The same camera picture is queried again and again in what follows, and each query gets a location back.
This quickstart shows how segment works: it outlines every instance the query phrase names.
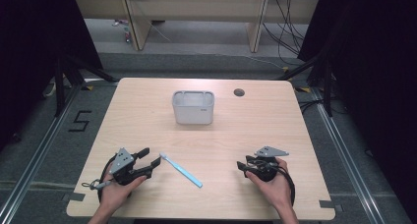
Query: gray floor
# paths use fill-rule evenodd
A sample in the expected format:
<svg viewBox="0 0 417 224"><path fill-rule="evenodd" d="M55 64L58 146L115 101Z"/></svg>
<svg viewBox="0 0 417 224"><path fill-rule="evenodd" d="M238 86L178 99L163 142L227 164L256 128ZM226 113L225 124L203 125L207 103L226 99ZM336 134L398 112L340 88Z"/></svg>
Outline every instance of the gray floor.
<svg viewBox="0 0 417 224"><path fill-rule="evenodd" d="M292 59L295 58L292 52L284 48L280 48L278 52L276 42L265 31L261 37L259 51L251 53L244 24L155 23L145 49L138 52L126 42L125 26L114 27L114 21L108 20L86 20L86 22L105 70L115 77L181 77L185 76L187 70L194 70L193 66L197 70L208 68L209 66L201 66L201 63L205 62L215 63L212 67L217 70L228 68L233 64L245 70L239 74L227 73L225 76L228 78L270 79L273 71L281 73L282 66L287 65L276 58L278 54L285 61L300 64L300 61ZM280 36L277 25L268 24L268 28ZM301 33L305 32L306 28L306 26L297 27ZM284 36L283 39L287 43L292 41L290 35ZM171 66L178 68L180 64L186 67L181 70L175 69L176 72L170 69ZM251 71L256 68L265 73L252 73ZM239 70L237 66L230 69ZM88 73L85 76L88 79L94 78ZM196 78L198 76L202 76L198 71L187 75L187 77ZM306 76L307 74L301 74L295 77L292 80L293 84L305 85ZM73 218L66 214L68 203L66 195L72 192L78 181L115 88L115 85L98 82L92 90L78 92L67 116L63 119L58 135L51 143L25 198L17 209L12 223L86 223L88 221L86 218ZM296 92L296 96L300 102L313 99L312 93L308 92ZM333 101L331 107L333 120L342 133L355 165L371 191L386 223L411 223L378 165L364 152L366 145L349 115L345 113L342 102ZM28 162L53 121L54 110L53 96L39 101L20 131L22 141L11 142L0 154L0 203L6 200L15 183L21 178L21 174L24 173ZM83 116L83 120L89 120L89 126L83 133L71 133L71 129L80 126L73 123L80 110L91 111ZM312 106L303 115L328 191L336 207L335 218L326 223L370 223L334 141L328 134L318 106ZM133 223L133 220L113 218L110 223ZM142 220L139 223L162 222Z"/></svg>

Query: table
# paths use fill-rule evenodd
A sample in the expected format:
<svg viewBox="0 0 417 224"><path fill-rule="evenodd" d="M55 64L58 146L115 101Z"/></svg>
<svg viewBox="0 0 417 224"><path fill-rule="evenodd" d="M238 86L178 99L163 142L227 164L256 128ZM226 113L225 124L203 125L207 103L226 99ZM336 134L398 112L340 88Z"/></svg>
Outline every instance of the table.
<svg viewBox="0 0 417 224"><path fill-rule="evenodd" d="M241 88L243 96L234 90ZM210 90L215 96L210 125L175 122L172 94L176 90ZM294 209L300 220L331 220L333 208L323 174L289 82L122 79L117 86L88 160L74 190L83 201L71 200L67 213L92 216L97 193L83 187L99 178L108 159L125 147L150 148L136 166L150 164L161 151L196 176L198 188L166 161L133 191L113 216L128 218L271 220L279 218L257 187L237 169L236 161L269 145L289 152L296 186Z"/></svg>

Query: human hand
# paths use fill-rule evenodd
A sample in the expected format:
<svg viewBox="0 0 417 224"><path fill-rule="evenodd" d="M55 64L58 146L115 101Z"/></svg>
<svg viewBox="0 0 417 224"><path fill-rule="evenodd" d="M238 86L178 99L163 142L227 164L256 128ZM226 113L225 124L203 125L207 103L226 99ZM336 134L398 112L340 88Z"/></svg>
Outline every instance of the human hand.
<svg viewBox="0 0 417 224"><path fill-rule="evenodd" d="M288 173L287 163L275 157L279 163L279 167ZM269 182L264 182L254 173L247 171L246 176L260 189L264 197L276 209L281 217L283 223L298 223L297 216L291 204L291 189L285 177L281 173L276 173L276 176Z"/></svg>
<svg viewBox="0 0 417 224"><path fill-rule="evenodd" d="M110 167L111 163L107 167L103 182L113 179L113 176L108 173ZM105 186L101 191L100 206L89 223L106 223L111 215L126 201L128 195L146 179L147 176L139 177L126 186L112 181L108 186Z"/></svg>

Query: white box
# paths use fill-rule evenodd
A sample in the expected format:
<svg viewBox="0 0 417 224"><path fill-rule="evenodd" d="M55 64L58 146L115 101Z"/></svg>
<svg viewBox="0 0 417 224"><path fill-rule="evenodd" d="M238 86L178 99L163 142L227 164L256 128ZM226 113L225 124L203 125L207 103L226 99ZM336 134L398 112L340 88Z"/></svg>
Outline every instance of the white box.
<svg viewBox="0 0 417 224"><path fill-rule="evenodd" d="M172 106L178 124L210 124L214 94L206 90L177 90L172 96Z"/></svg>

